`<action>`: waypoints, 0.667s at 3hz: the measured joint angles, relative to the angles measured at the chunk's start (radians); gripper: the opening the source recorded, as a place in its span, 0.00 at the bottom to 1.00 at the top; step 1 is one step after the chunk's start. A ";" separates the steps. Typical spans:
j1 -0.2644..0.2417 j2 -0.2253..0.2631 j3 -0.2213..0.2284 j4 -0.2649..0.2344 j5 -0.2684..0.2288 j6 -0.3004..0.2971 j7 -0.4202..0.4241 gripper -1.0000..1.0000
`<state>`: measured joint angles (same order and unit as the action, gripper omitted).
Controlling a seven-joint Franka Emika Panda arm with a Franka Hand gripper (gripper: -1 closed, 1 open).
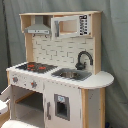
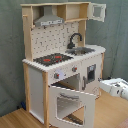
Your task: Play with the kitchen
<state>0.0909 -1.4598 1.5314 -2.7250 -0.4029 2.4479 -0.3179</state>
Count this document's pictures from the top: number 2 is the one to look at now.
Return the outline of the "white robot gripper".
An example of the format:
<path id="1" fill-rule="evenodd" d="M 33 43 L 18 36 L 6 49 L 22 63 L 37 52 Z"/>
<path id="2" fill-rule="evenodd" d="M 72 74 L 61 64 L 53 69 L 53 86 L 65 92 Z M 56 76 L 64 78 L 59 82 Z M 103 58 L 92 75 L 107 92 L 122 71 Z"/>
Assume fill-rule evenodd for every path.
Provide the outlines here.
<path id="1" fill-rule="evenodd" d="M 128 82 L 121 78 L 101 80 L 99 87 L 111 96 L 128 98 Z"/>

